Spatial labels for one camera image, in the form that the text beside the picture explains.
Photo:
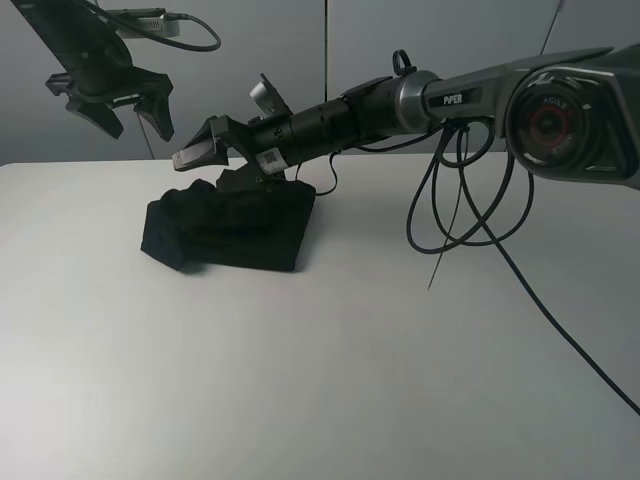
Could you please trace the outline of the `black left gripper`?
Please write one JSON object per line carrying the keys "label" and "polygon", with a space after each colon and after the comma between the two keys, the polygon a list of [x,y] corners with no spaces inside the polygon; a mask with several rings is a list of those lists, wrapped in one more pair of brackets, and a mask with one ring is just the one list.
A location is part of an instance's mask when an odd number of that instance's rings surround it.
{"label": "black left gripper", "polygon": [[170,141],[174,126],[169,109],[173,84],[166,74],[132,66],[112,71],[112,76],[87,72],[59,73],[45,82],[55,95],[66,94],[67,111],[118,139],[123,125],[110,108],[134,104],[134,112],[144,119],[163,141]]}

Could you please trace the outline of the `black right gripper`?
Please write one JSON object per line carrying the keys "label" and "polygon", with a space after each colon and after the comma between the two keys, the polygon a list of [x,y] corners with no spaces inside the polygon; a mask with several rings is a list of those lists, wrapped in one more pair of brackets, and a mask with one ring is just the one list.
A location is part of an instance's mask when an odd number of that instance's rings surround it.
{"label": "black right gripper", "polygon": [[271,183],[286,179],[294,166],[291,119],[293,115],[254,119],[244,124],[227,115],[212,116],[203,127],[172,155],[173,169],[186,172],[205,166],[228,166],[228,149],[236,150],[246,164],[224,169],[216,181],[221,193],[267,190]]}

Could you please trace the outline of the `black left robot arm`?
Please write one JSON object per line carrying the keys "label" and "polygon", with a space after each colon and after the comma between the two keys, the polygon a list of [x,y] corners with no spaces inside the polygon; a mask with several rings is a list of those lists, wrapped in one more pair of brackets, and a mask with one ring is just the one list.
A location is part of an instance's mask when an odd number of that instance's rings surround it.
{"label": "black left robot arm", "polygon": [[136,67],[123,40],[89,6],[79,1],[13,5],[64,68],[45,85],[53,95],[68,97],[68,112],[117,139],[124,127],[114,110],[131,105],[162,140],[173,137],[169,77]]}

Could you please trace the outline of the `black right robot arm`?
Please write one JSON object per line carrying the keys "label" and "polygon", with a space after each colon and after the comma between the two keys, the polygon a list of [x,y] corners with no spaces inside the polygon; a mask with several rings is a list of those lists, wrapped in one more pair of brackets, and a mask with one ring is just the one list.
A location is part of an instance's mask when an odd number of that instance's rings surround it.
{"label": "black right robot arm", "polygon": [[393,66],[392,75],[299,113],[262,81],[252,91],[260,118],[207,119],[173,166],[224,165],[234,149],[260,174],[275,175],[337,150],[482,121],[534,175],[639,185],[637,46],[544,54],[449,79],[417,69],[403,51]]}

